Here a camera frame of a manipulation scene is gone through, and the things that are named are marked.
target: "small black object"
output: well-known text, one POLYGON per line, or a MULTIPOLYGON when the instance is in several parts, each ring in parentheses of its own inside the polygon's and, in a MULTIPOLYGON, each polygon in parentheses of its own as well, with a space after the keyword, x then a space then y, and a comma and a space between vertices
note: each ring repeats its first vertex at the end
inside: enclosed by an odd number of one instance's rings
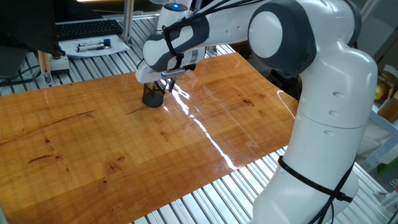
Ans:
POLYGON ((174 84, 175 84, 175 80, 171 78, 170 83, 169 83, 169 92, 173 91, 174 84))
POLYGON ((185 68, 186 70, 194 71, 197 68, 197 65, 195 63, 193 63, 193 64, 183 66, 183 68, 185 68))
POLYGON ((57 24, 57 35, 59 41, 122 33, 123 28, 116 20, 57 24))
POLYGON ((151 108, 158 108, 163 104, 163 94, 154 86, 148 86, 144 84, 144 94, 142 96, 142 102, 151 108))
POLYGON ((159 84, 159 82, 154 81, 156 87, 159 89, 159 91, 163 94, 166 95, 166 91, 164 91, 164 88, 159 84))

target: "black cylinder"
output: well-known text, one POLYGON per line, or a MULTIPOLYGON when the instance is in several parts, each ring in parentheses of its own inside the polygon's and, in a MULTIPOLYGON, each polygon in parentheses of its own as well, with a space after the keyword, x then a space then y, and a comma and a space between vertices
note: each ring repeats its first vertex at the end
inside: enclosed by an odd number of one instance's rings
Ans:
POLYGON ((144 84, 144 94, 142 102, 151 108, 158 108, 163 104, 163 94, 159 89, 151 84, 144 84))

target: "black cable harness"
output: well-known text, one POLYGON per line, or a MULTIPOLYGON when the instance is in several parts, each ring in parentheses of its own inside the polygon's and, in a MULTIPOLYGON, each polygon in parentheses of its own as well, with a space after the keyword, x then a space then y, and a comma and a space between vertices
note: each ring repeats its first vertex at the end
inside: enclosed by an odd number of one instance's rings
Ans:
POLYGON ((230 0, 222 0, 219 3, 215 4, 214 6, 211 6, 208 9, 204 10, 203 12, 197 11, 197 12, 193 13, 191 17, 188 17, 188 18, 184 17, 183 19, 175 22, 174 24, 172 24, 168 27, 166 27, 166 26, 162 27, 162 30, 164 33, 164 39, 166 41, 167 47, 169 48, 169 52, 171 53, 171 55, 173 55, 177 59, 177 63, 175 64, 174 68, 172 68, 171 70, 178 69, 181 66, 182 59, 184 58, 183 53, 178 54, 178 53, 176 53, 175 49, 173 48, 173 45, 172 45, 172 42, 170 39, 170 32, 172 30, 183 28, 183 27, 189 25, 189 23, 191 21, 194 21, 195 19, 199 19, 201 17, 207 16, 214 12, 218 12, 218 11, 225 10, 225 9, 232 9, 232 8, 239 7, 239 6, 247 6, 249 4, 255 4, 258 2, 262 2, 264 0, 242 0, 242 1, 238 1, 236 3, 228 4, 223 7, 219 7, 229 1, 230 0))
POLYGON ((24 70, 23 72, 21 72, 20 74, 14 76, 14 77, 7 78, 6 80, 1 81, 0 82, 0 87, 7 86, 7 85, 18 85, 18 84, 23 84, 23 83, 27 83, 27 82, 31 82, 31 81, 35 80, 42 73, 41 71, 39 71, 32 78, 28 78, 28 79, 25 79, 25 80, 19 80, 19 81, 13 81, 14 79, 16 79, 16 78, 22 76, 23 74, 25 74, 26 72, 31 71, 31 70, 33 70, 35 68, 39 68, 39 67, 40 67, 40 65, 35 65, 33 67, 28 68, 27 70, 24 70))
POLYGON ((330 190, 322 185, 319 185, 315 183, 314 181, 304 177, 303 175, 299 174, 297 171, 293 170, 290 166, 288 166, 284 161, 283 161, 283 156, 280 156, 278 159, 279 165, 286 170, 286 172, 290 173, 292 176, 297 178, 299 181, 303 182, 304 184, 307 184, 308 186, 314 188, 315 190, 319 190, 320 192, 330 195, 328 201, 326 204, 322 207, 322 209, 315 215, 315 217, 308 223, 308 224, 314 224, 318 219, 318 224, 322 224, 323 219, 325 218, 325 215, 331 206, 331 223, 333 224, 334 221, 334 216, 335 216, 335 208, 333 206, 333 201, 334 199, 345 201, 348 203, 351 203, 353 201, 353 198, 345 195, 343 192, 340 192, 341 188, 343 188, 344 183, 347 181, 349 174, 353 170, 354 167, 354 162, 353 165, 347 170, 347 172, 344 174, 344 176, 341 178, 341 180, 338 182, 336 188, 334 190, 330 190))
POLYGON ((390 221, 388 221, 387 224, 391 224, 392 220, 396 217, 397 213, 398 213, 398 208, 396 209, 396 212, 392 215, 390 221))

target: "black cable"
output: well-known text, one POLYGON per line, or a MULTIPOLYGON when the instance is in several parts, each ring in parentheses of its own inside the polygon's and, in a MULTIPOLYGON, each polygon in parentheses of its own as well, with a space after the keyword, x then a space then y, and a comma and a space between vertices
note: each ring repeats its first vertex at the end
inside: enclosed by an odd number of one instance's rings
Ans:
POLYGON ((232 9, 234 7, 245 6, 245 5, 248 5, 248 4, 254 4, 254 3, 258 3, 258 2, 264 1, 264 0, 242 0, 242 1, 239 1, 239 2, 236 2, 236 3, 229 4, 227 6, 223 6, 223 7, 218 8, 219 6, 225 4, 225 3, 229 2, 229 1, 230 0, 222 0, 219 3, 215 4, 214 6, 211 6, 210 8, 206 9, 205 11, 194 13, 191 17, 183 18, 180 21, 175 22, 174 24, 166 27, 165 29, 172 30, 172 29, 176 29, 176 28, 181 28, 181 27, 184 27, 184 26, 188 25, 189 22, 194 21, 195 19, 207 16, 207 15, 209 15, 211 13, 218 12, 218 11, 221 11, 221 10, 224 10, 224 9, 232 9))
POLYGON ((396 217, 397 213, 398 213, 398 208, 397 208, 396 212, 392 215, 390 221, 388 221, 387 224, 391 224, 392 220, 396 217))
POLYGON ((0 82, 0 87, 6 86, 6 85, 22 84, 22 83, 27 83, 27 82, 35 80, 42 73, 41 71, 39 73, 37 73, 37 75, 32 77, 32 78, 28 78, 28 79, 21 80, 21 81, 12 81, 12 80, 18 78, 19 76, 22 76, 24 73, 26 73, 28 71, 31 71, 31 70, 33 70, 35 68, 38 68, 38 67, 40 67, 40 65, 35 65, 33 67, 28 68, 27 70, 24 70, 23 72, 21 72, 20 74, 14 76, 14 77, 11 77, 11 78, 8 78, 8 79, 6 79, 4 81, 1 81, 0 82))
POLYGON ((333 224, 333 222, 335 221, 335 207, 333 206, 333 202, 331 203, 331 223, 333 224))

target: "wooden board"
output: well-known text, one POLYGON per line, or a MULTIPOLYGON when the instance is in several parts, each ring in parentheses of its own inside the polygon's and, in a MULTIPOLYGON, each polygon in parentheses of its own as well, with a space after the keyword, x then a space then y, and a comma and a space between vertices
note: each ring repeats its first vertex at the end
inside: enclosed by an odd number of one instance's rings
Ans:
POLYGON ((127 224, 289 142, 297 102, 239 54, 204 60, 160 108, 142 89, 127 73, 0 97, 6 216, 127 224))

